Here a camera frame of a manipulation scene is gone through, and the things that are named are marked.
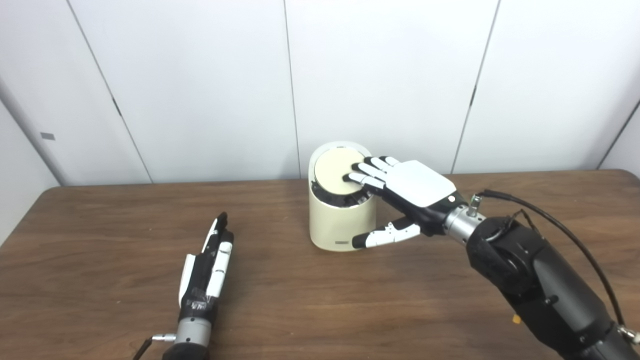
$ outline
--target wooden table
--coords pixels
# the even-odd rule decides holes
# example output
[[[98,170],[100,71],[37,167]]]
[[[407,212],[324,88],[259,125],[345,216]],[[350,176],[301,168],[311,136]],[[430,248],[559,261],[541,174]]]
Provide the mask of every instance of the wooden table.
[[[619,170],[449,176],[466,197],[486,187],[555,215],[608,274],[640,328],[640,182]],[[379,203],[379,223],[398,214]],[[484,215],[516,205],[486,200]],[[215,216],[236,234],[212,358],[558,359],[446,237],[348,253],[308,237],[304,180],[55,188],[0,248],[0,359],[130,359],[175,331],[184,256]],[[604,298],[559,231],[534,218]],[[154,343],[144,359],[159,359]]]

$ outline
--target white wall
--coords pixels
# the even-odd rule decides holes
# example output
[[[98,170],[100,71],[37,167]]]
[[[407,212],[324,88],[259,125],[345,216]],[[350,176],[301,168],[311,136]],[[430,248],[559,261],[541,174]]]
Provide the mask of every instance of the white wall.
[[[149,182],[64,0],[1,1],[0,53],[0,99],[63,184]]]
[[[302,168],[351,140],[449,173],[497,1],[286,5]]]
[[[595,168],[640,99],[640,2],[503,1],[454,172]]]
[[[58,182],[0,102],[0,244],[40,194],[57,185]]]
[[[155,182],[299,177],[282,0],[72,0]]]
[[[640,177],[640,110],[629,120],[600,168],[620,168]]]
[[[63,184],[298,177],[334,140],[595,168],[640,99],[631,0],[501,2],[484,61],[497,0],[70,4],[91,49],[66,1],[0,2],[0,99]]]

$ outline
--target black robotic arm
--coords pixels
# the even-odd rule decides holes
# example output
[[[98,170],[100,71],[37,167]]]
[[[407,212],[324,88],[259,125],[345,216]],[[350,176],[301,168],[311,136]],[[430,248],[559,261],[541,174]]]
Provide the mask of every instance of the black robotic arm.
[[[624,326],[621,314],[618,323],[611,319],[600,298],[524,211],[518,213],[530,227],[515,220],[518,213],[486,218],[477,212],[480,196],[468,204],[450,180],[415,160],[366,158],[353,169],[356,172],[346,175],[345,181],[362,184],[405,214],[355,236],[355,248],[402,241],[419,233],[447,234],[465,246],[471,266],[498,288],[534,336],[562,358],[640,359],[632,348],[640,336]],[[610,295],[617,309],[612,291]]]

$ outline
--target round lid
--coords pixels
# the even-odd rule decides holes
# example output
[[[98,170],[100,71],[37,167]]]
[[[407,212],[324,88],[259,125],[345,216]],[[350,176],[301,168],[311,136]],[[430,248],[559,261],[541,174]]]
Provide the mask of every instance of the round lid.
[[[336,195],[347,195],[362,189],[362,185],[347,183],[342,177],[352,172],[352,164],[361,163],[364,155],[349,147],[334,147],[322,153],[316,161],[316,181],[326,191]]]

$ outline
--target silver cylindrical wrist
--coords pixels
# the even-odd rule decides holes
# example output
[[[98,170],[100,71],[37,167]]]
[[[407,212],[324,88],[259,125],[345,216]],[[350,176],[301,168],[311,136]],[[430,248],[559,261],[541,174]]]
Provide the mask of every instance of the silver cylindrical wrist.
[[[463,246],[467,245],[476,227],[486,219],[484,215],[468,210],[468,206],[461,205],[450,212],[444,222],[445,233]]]

